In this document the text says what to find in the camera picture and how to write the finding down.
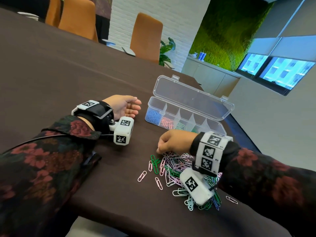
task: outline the hand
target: hand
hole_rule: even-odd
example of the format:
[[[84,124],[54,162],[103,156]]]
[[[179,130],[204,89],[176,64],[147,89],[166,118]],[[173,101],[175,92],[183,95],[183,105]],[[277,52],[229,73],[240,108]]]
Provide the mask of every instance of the hand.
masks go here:
[[[158,142],[158,154],[167,151],[176,152],[178,155],[189,153],[190,147],[197,133],[181,130],[170,130],[160,136]]]
[[[137,97],[114,95],[103,100],[113,108],[114,120],[120,119],[122,116],[135,118],[141,109],[142,103]]]

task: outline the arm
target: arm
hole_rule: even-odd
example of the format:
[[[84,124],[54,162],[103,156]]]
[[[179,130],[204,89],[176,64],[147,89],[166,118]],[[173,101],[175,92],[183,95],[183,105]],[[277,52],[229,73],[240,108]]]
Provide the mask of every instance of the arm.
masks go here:
[[[104,100],[114,119],[135,117],[141,101],[132,96]],[[0,155],[0,237],[40,236],[47,222],[73,195],[101,158],[88,163],[101,133],[91,123],[66,116],[35,138],[51,136]]]
[[[171,130],[157,152],[197,152],[203,132]],[[229,142],[220,162],[218,183],[226,193],[285,227],[295,237],[313,233],[316,224],[316,172],[290,167],[270,156]]]

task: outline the clear plastic container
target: clear plastic container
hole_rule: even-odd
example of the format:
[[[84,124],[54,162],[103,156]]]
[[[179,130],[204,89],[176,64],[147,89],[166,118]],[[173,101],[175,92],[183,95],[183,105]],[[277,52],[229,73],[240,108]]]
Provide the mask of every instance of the clear plastic container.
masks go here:
[[[148,102],[145,120],[166,129],[200,133],[215,131],[226,135],[219,120],[234,109],[227,100],[179,82],[179,77],[159,76]]]

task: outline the person's left hand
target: person's left hand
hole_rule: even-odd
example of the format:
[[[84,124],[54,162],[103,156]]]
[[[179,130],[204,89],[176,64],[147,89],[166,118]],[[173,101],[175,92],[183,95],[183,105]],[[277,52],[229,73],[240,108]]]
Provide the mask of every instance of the person's left hand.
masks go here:
[[[141,109],[142,102],[134,96],[114,95],[103,100],[113,108],[114,120],[122,116],[134,118]]]

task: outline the white brick wall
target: white brick wall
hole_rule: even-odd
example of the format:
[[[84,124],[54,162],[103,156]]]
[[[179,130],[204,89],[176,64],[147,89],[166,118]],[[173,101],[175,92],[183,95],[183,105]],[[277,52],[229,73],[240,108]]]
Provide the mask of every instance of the white brick wall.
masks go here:
[[[146,13],[163,23],[162,40],[174,39],[168,57],[181,71],[210,0],[113,0],[109,40],[130,46],[136,16]]]

